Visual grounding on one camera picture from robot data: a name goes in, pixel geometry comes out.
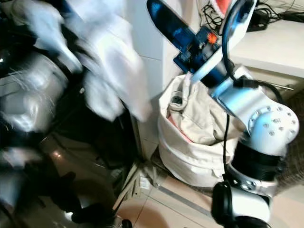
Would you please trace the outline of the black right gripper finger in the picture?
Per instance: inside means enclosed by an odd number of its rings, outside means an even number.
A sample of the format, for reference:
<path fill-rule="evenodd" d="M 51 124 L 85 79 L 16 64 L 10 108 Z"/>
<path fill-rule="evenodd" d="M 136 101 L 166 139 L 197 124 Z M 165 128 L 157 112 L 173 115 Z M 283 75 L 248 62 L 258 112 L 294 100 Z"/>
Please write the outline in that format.
<path fill-rule="evenodd" d="M 174 47 L 189 47 L 195 37 L 195 33 L 181 17 L 176 15 L 173 9 L 162 0 L 147 0 L 146 8 L 153 24 Z"/>

